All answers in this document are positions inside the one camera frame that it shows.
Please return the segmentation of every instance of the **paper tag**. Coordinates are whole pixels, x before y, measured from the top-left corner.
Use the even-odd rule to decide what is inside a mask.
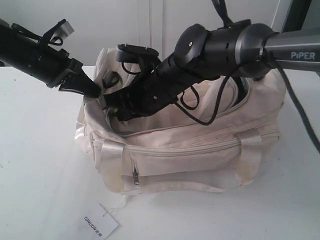
[[[105,240],[117,227],[118,223],[99,204],[84,214],[73,230],[63,235],[68,240]]]

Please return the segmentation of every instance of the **beige duffel bag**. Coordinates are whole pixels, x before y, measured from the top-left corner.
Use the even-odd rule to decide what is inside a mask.
[[[138,72],[136,64],[126,64]],[[104,93],[127,86],[133,79],[116,61],[115,49],[103,49],[97,59],[94,81],[103,87],[107,71],[118,72],[121,81]],[[210,119],[222,78],[203,81],[194,88],[200,95],[196,110],[202,121]],[[203,126],[186,116],[174,104],[149,117],[119,122],[101,110],[98,99],[84,98],[75,139],[93,158],[109,190],[126,195],[175,190],[223,192],[246,186],[268,160],[279,140],[276,125],[286,87],[276,70],[262,80],[242,79],[246,95],[238,99],[233,79],[225,86],[214,122]],[[195,105],[189,89],[184,101]]]

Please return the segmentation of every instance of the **table surface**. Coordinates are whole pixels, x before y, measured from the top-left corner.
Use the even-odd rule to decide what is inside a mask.
[[[286,72],[320,136],[320,78]],[[118,206],[123,196],[74,142],[82,96],[11,67],[0,67],[0,79],[0,239],[62,239],[93,204]],[[282,139],[252,184],[133,196],[114,212],[120,227],[108,239],[319,239],[320,157],[288,96],[278,125]]]

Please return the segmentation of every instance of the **fabric bag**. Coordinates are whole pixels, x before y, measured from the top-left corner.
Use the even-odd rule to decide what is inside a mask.
[[[127,64],[139,72],[137,64]],[[117,91],[132,81],[116,61],[115,49],[103,49],[96,62],[94,81],[103,88],[108,71],[121,81],[101,94]],[[116,193],[136,195],[175,190],[223,192],[250,184],[259,164],[268,159],[279,140],[276,119],[286,87],[276,70],[263,79],[242,78],[246,95],[238,100],[238,87],[230,79],[219,111],[209,126],[196,123],[174,104],[149,117],[119,122],[112,109],[101,110],[98,99],[83,98],[75,140],[93,158],[106,187]],[[199,106],[189,112],[202,121],[213,113],[222,78],[194,84]],[[190,89],[184,101],[194,106]]]

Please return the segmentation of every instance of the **bag strap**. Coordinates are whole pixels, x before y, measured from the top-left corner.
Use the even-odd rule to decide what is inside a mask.
[[[94,155],[95,167],[99,172],[103,172],[102,178],[112,192],[126,195],[175,190],[222,193],[226,190],[252,183],[258,173],[259,164],[262,160],[262,138],[256,129],[237,133],[237,136],[241,142],[241,154],[235,173],[238,185],[228,189],[218,188],[200,182],[163,181],[137,187],[132,190],[125,190],[125,184],[122,179],[122,154],[125,144],[110,140],[105,140],[101,148],[101,153]]]

